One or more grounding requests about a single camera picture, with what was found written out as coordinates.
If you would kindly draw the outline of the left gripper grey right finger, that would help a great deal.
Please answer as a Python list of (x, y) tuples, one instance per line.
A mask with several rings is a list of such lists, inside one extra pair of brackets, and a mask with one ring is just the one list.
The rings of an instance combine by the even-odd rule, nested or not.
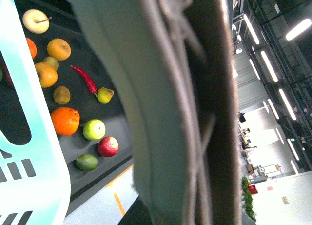
[(178, 62), (192, 80), (197, 134), (195, 195), (186, 223), (239, 225), (236, 90), (230, 22), (233, 0), (158, 0)]

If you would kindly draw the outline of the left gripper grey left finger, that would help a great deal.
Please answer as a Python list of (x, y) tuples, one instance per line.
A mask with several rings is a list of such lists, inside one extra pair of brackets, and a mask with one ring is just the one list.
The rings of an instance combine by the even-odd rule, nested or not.
[(67, 0), (122, 101), (156, 225), (193, 225), (201, 140), (185, 40), (192, 0)]

